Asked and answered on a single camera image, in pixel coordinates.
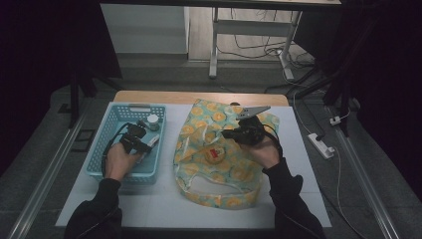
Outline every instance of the person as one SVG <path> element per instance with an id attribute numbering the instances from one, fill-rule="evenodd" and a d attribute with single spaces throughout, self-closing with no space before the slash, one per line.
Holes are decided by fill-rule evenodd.
<path id="1" fill-rule="evenodd" d="M 293 177 L 283 150 L 267 136 L 254 146 L 240 144 L 253 154 L 270 179 L 270 196 L 276 206 L 275 228 L 280 238 L 325 238 L 317 218 L 311 214 L 300 197 L 303 178 Z M 127 154 L 121 143 L 112 146 L 107 154 L 105 179 L 92 201 L 78 206 L 65 231 L 68 238 L 120 238 L 121 209 L 118 208 L 118 189 L 124 176 L 132 169 L 139 154 Z"/>

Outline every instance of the basket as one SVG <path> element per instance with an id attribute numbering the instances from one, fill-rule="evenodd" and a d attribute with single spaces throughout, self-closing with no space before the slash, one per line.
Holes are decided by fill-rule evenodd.
<path id="1" fill-rule="evenodd" d="M 89 163 L 86 168 L 86 173 L 97 181 L 102 180 L 103 152 L 118 129 L 127 122 L 136 124 L 139 120 L 143 120 L 147 123 L 146 118 L 148 116 L 157 115 L 159 130 L 151 131 L 147 129 L 146 135 L 141 141 L 148 143 L 153 137 L 159 134 L 158 144 L 145 156 L 141 163 L 135 165 L 132 171 L 122 181 L 123 184 L 135 185 L 150 185 L 155 183 L 165 130 L 165 114 L 165 106 L 160 105 L 109 103 L 105 111 L 105 116 L 103 117 L 93 141 L 93 145 L 87 155 Z M 118 142 L 119 140 L 120 136 L 118 136 L 114 142 Z"/>

